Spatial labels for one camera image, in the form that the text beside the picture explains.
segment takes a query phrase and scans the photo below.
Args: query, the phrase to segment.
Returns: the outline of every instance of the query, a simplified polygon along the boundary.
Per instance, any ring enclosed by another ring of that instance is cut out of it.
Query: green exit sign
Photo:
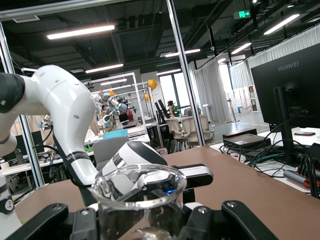
[[[247,19],[250,18],[250,11],[249,10],[244,10],[244,11],[236,11],[233,13],[234,19]]]

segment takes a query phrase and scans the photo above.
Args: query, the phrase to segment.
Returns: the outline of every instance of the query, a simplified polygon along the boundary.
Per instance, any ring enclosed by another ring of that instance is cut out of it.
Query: transparent container
[[[126,166],[98,177],[92,195],[98,202],[102,240],[174,240],[182,227],[186,177],[158,164]]]

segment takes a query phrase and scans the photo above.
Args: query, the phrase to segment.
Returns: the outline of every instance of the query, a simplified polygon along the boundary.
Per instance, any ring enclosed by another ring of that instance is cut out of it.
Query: teal box
[[[102,135],[103,139],[112,139],[116,137],[127,137],[127,136],[128,136],[128,129],[119,129],[119,130],[109,131]]]

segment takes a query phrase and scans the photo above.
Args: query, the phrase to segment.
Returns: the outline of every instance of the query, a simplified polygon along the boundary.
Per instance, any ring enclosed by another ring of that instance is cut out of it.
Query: ceiling
[[[250,57],[320,22],[319,0],[175,0],[178,22],[185,50],[200,48],[188,55],[188,61],[214,54],[232,52],[252,42],[241,51]],[[62,0],[1,0],[4,11],[33,7]],[[235,11],[250,10],[251,18],[234,19]],[[264,32],[294,13],[300,16],[274,34]],[[161,57],[176,52],[177,47],[165,0],[131,0],[113,4],[37,16],[39,20],[2,22],[16,72],[21,67],[38,68],[57,65],[70,71],[84,71],[123,64],[122,68],[86,74],[73,73],[79,80],[104,78],[119,72],[140,69],[141,73],[167,71],[179,66],[177,57]],[[109,32],[49,40],[47,35],[114,25]],[[211,27],[214,41],[211,41]]]

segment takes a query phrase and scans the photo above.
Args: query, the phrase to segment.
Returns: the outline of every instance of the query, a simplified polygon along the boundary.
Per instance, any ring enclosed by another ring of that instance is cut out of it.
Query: smartphone
[[[298,135],[298,136],[312,136],[315,135],[315,132],[310,132],[310,131],[297,131],[294,133],[294,135]]]

